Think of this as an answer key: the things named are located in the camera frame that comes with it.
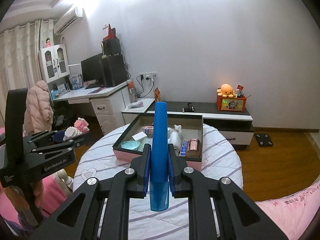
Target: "blue cylinder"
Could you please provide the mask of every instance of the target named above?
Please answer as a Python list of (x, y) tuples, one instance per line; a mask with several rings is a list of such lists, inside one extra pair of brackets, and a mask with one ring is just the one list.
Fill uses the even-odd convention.
[(150, 208), (169, 207), (167, 104), (157, 102), (155, 109), (150, 168)]

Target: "pink blanket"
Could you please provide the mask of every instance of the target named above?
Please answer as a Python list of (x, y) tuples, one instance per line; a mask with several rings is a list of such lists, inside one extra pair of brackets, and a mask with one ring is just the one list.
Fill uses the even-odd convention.
[[(66, 199), (66, 195), (63, 193), (59, 185), (54, 179), (54, 176), (49, 176), (43, 179), (44, 185), (44, 203), (42, 207), (52, 214)], [(12, 206), (7, 196), (0, 192), (0, 214), (7, 220), (11, 220), (19, 224), (18, 214)]]
[(320, 206), (320, 182), (293, 195), (256, 204), (287, 235), (298, 240), (306, 230)]

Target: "desk drawer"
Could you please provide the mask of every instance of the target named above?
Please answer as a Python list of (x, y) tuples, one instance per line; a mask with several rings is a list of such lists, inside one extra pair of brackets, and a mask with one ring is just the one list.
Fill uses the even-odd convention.
[(97, 119), (104, 135), (118, 128), (117, 121), (114, 115), (97, 114)]
[(253, 132), (219, 131), (233, 145), (249, 145)]
[(92, 98), (90, 101), (96, 114), (113, 114), (109, 98)]

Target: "computer monitor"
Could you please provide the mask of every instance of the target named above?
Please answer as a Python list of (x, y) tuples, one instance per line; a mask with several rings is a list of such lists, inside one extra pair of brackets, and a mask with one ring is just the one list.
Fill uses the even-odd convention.
[(95, 84), (91, 84), (90, 87), (100, 87), (104, 84), (103, 67), (100, 65), (102, 53), (89, 57), (81, 61), (82, 78), (83, 82), (97, 80)]

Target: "black speaker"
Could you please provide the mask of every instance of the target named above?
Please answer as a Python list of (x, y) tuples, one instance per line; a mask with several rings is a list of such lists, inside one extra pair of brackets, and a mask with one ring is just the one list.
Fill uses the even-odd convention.
[(108, 87), (115, 87), (127, 80), (127, 72), (125, 70), (124, 61), (121, 54), (103, 57), (102, 65)]
[(102, 44), (104, 55), (114, 56), (117, 54), (121, 54), (120, 41), (118, 38), (103, 41)]

